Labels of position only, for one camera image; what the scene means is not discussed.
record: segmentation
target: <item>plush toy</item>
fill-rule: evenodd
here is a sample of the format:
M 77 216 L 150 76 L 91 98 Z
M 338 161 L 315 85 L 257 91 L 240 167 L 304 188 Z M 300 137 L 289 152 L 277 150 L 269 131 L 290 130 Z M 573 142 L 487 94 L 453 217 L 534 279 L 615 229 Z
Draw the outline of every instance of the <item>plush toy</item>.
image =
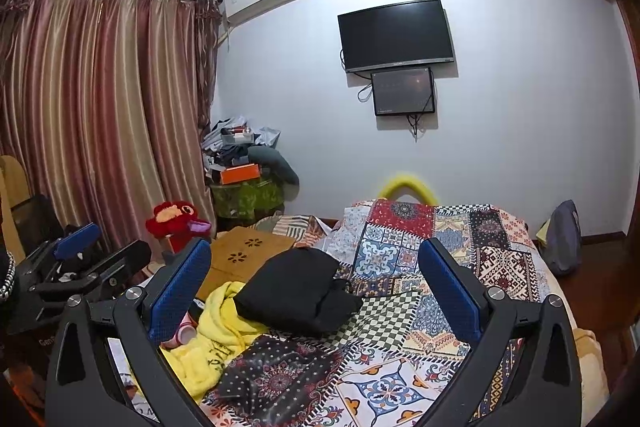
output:
M 154 208 L 146 229 L 156 239 L 168 238 L 174 252 L 179 252 L 193 237 L 209 238 L 211 223 L 198 219 L 198 211 L 189 201 L 165 201 Z

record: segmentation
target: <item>black metal frame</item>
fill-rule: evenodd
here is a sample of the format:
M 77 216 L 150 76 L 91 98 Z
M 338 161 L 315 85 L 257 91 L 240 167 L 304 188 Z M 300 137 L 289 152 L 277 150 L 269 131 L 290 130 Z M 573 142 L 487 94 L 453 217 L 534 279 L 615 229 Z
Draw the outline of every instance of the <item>black metal frame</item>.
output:
M 507 343 L 524 338 L 498 406 L 472 425 L 578 427 L 580 370 L 572 329 L 558 296 L 549 296 L 543 303 L 531 303 L 514 301 L 504 292 L 500 295 L 486 290 L 437 240 L 431 242 L 478 306 L 482 337 L 415 425 L 466 426 L 490 386 Z M 47 426 L 84 426 L 89 415 L 94 427 L 146 427 L 153 423 L 132 409 L 114 370 L 106 338 L 119 337 L 160 425 L 210 427 L 210 421 L 177 381 L 164 357 L 148 341 L 145 323 L 158 292 L 175 276 L 189 254 L 187 247 L 178 262 L 155 275 L 156 290 L 149 288 L 154 293 L 129 290 L 116 301 L 91 304 L 82 299 L 67 306 L 49 366 Z
M 112 298 L 151 260 L 149 245 L 134 241 L 81 273 L 80 279 L 55 282 L 61 262 L 54 256 L 59 241 L 43 243 L 18 265 L 20 295 L 6 327 L 9 335 L 55 324 L 71 295 L 82 294 L 90 302 Z

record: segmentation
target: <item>gray backpack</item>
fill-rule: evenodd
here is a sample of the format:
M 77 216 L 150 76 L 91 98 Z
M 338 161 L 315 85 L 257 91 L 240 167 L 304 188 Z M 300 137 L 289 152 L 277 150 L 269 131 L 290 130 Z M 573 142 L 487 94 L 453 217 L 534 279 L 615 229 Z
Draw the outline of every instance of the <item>gray backpack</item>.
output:
M 572 200 L 554 210 L 540 254 L 554 275 L 567 275 L 580 266 L 580 221 Z

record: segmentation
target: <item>yellow foam tube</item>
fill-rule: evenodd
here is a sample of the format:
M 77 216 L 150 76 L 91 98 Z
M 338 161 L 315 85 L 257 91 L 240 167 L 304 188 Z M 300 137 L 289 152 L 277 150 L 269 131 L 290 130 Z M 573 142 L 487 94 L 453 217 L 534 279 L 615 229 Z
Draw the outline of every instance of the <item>yellow foam tube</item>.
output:
M 401 187 L 407 187 L 414 191 L 417 194 L 418 199 L 423 204 L 430 204 L 433 206 L 439 204 L 438 198 L 433 195 L 430 188 L 411 174 L 398 174 L 398 176 L 392 178 L 385 187 L 380 190 L 378 197 L 391 199 L 391 195 Z

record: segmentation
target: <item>black cable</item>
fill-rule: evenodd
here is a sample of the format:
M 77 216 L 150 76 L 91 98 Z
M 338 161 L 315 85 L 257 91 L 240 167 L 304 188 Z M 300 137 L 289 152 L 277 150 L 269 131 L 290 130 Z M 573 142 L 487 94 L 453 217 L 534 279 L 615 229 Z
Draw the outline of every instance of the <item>black cable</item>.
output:
M 370 89 L 369 94 L 367 96 L 365 96 L 364 98 L 361 98 L 360 94 L 363 93 L 366 89 Z M 371 98 L 372 93 L 373 93 L 373 84 L 369 84 L 368 86 L 364 86 L 361 90 L 358 91 L 358 100 L 360 102 L 367 102 L 367 100 L 369 100 Z
M 434 97 L 436 87 L 435 87 L 435 82 L 433 80 L 433 71 L 431 71 L 431 68 L 427 68 L 427 69 L 429 70 L 429 84 L 431 86 L 431 94 L 429 95 L 429 98 L 427 98 L 427 101 L 424 103 L 424 106 L 422 107 L 422 111 L 420 113 L 406 115 L 406 121 L 409 123 L 409 127 L 411 128 L 411 133 L 414 135 L 414 139 L 416 140 L 418 139 L 418 124 L 420 123 L 420 118 L 422 118 L 422 115 L 424 115 L 424 110 L 429 105 L 429 101 L 433 98 L 434 109 L 436 105 L 436 99 Z M 411 123 L 409 116 L 414 117 L 414 123 Z
M 344 50 L 340 50 L 340 62 L 342 63 L 342 69 L 344 70 L 344 72 L 347 72 L 347 69 L 344 65 Z M 363 74 L 358 73 L 357 71 L 353 73 L 355 76 L 359 76 L 360 78 L 364 78 L 365 80 L 368 80 L 369 82 L 373 83 L 373 75 L 370 74 L 369 76 L 365 76 Z M 367 102 L 367 100 L 369 100 L 371 98 L 371 93 L 369 93 L 367 95 L 366 98 L 362 99 L 360 98 L 360 94 L 367 88 L 372 87 L 372 84 L 369 84 L 368 86 L 363 87 L 361 90 L 359 90 L 358 92 L 358 100 L 360 100 L 361 102 Z

